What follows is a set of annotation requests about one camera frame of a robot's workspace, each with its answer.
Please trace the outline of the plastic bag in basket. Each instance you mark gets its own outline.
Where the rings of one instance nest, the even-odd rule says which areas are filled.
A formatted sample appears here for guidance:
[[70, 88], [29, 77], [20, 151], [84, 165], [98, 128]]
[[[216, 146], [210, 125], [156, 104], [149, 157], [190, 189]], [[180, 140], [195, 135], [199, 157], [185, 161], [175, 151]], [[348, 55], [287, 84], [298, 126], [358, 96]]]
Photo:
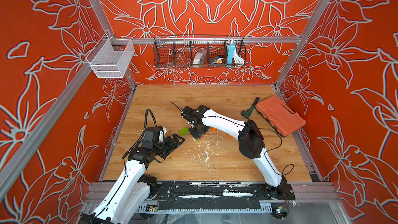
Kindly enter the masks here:
[[202, 65], [205, 64], [206, 60], [207, 60], [207, 51], [205, 50], [199, 51], [193, 59], [192, 67], [200, 68]]

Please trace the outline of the red plastic tool case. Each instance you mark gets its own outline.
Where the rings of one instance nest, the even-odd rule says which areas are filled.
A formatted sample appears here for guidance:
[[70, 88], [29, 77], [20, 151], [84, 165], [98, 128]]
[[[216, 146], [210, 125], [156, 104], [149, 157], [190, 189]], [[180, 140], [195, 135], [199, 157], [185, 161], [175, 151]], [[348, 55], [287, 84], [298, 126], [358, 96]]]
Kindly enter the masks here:
[[306, 121], [276, 95], [257, 103], [256, 110], [284, 137], [289, 136], [306, 125]]

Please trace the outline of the long green lego plate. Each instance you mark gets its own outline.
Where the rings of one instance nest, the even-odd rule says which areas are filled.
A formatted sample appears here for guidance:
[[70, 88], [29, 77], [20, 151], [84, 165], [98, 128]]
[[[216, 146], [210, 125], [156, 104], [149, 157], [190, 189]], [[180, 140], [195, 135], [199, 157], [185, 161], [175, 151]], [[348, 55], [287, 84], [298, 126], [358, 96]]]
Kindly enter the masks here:
[[188, 127], [184, 127], [183, 129], [179, 130], [178, 133], [180, 136], [184, 136], [189, 132], [189, 128]]

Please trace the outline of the dark green clamp tool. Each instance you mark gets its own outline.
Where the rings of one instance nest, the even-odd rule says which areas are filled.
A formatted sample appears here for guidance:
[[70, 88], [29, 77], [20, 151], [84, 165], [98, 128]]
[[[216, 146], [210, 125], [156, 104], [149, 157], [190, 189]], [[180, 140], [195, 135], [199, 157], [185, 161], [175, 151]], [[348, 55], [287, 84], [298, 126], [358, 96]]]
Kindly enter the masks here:
[[251, 107], [248, 108], [247, 110], [242, 111], [242, 112], [241, 112], [241, 115], [242, 115], [244, 118], [249, 119], [250, 116], [251, 116], [251, 114], [252, 114], [252, 112], [253, 112], [254, 109], [256, 108], [256, 105], [257, 105], [257, 103], [259, 102], [259, 100], [260, 100], [260, 98], [259, 98], [259, 97], [256, 97], [255, 100], [254, 100], [254, 102], [252, 103]]

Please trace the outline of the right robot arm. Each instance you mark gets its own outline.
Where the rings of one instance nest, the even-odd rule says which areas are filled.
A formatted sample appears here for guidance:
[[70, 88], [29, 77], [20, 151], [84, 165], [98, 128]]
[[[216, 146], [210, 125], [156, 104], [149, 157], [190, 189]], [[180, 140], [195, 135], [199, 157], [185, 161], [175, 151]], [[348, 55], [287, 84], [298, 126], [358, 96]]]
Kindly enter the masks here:
[[185, 106], [181, 117], [191, 126], [189, 132], [194, 138], [200, 138], [210, 128], [215, 128], [237, 139], [240, 153], [256, 164], [274, 197], [284, 195], [287, 180], [269, 157], [264, 137], [254, 121], [235, 120], [204, 105], [196, 109]]

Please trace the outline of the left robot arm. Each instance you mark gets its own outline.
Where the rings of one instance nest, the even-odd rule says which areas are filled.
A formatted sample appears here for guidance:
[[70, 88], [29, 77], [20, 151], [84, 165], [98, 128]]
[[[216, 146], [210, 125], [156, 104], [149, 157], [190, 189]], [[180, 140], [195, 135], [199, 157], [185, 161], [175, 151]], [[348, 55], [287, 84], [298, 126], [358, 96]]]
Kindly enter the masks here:
[[177, 134], [158, 138], [144, 138], [141, 145], [128, 153], [125, 167], [104, 200], [92, 211], [82, 214], [79, 224], [127, 224], [141, 204], [157, 194], [157, 179], [146, 175], [156, 156], [167, 158], [185, 139]]

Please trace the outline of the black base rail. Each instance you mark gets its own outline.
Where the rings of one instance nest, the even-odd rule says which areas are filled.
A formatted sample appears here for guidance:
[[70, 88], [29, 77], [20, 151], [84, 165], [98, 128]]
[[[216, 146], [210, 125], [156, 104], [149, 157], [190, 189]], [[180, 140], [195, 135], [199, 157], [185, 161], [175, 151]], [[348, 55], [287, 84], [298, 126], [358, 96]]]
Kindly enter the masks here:
[[266, 183], [244, 181], [160, 181], [148, 201], [161, 210], [258, 211], [269, 213], [296, 199], [292, 186], [281, 192]]

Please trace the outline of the clear plastic bin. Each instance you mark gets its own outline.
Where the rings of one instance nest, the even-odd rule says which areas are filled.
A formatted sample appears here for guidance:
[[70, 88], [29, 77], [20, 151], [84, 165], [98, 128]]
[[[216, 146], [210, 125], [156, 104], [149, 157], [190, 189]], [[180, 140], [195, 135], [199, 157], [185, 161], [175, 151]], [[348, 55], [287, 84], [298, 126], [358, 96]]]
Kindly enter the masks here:
[[105, 38], [96, 44], [88, 64], [98, 78], [124, 78], [132, 73], [130, 65], [134, 55], [131, 40]]

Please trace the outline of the black small box in basket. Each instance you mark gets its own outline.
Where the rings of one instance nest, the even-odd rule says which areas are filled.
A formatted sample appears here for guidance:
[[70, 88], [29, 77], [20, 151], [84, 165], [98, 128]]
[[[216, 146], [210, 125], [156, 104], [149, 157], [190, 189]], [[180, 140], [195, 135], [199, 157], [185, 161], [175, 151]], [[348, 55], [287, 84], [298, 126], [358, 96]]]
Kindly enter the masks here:
[[215, 56], [209, 60], [209, 65], [222, 65], [224, 64], [224, 57], [223, 56]]

